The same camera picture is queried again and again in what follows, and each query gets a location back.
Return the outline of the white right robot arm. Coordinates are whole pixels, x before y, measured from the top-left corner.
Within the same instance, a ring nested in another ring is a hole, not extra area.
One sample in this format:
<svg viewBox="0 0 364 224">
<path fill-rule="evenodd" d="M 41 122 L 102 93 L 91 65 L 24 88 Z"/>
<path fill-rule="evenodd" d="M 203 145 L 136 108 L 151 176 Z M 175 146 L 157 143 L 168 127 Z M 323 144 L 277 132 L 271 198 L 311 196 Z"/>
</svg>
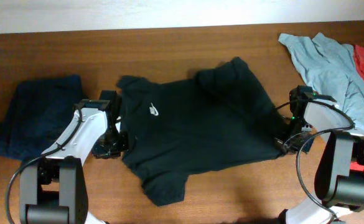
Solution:
<svg viewBox="0 0 364 224">
<path fill-rule="evenodd" d="M 340 110 L 336 100 L 299 85 L 289 93 L 292 117 L 286 134 L 275 140 L 284 154 L 296 155 L 296 172 L 306 199 L 277 217 L 277 223 L 341 223 L 364 210 L 364 131 Z M 314 139 L 326 145 L 310 193 L 301 176 L 300 158 Z"/>
</svg>

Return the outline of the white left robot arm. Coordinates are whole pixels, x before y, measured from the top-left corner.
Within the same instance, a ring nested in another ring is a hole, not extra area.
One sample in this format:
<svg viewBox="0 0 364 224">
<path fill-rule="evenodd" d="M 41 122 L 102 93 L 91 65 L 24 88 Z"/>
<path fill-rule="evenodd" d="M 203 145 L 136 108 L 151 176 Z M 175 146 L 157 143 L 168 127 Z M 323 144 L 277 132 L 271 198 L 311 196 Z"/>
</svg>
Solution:
<svg viewBox="0 0 364 224">
<path fill-rule="evenodd" d="M 115 159 L 128 149 L 121 132 L 121 96 L 103 90 L 98 100 L 81 100 L 60 137 L 38 158 L 21 165 L 21 223 L 101 223 L 89 211 L 83 165 L 92 154 Z"/>
</svg>

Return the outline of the dark green shirt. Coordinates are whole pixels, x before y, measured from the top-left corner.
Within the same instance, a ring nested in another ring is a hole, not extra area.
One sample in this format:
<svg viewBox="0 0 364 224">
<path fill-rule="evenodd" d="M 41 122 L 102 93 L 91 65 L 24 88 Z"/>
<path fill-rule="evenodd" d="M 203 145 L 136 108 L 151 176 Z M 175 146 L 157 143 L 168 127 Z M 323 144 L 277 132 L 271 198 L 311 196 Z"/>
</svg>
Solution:
<svg viewBox="0 0 364 224">
<path fill-rule="evenodd" d="M 157 206 L 181 202 L 190 175 L 276 159 L 288 125 L 241 58 L 193 77 L 154 83 L 124 76 L 124 164 Z"/>
</svg>

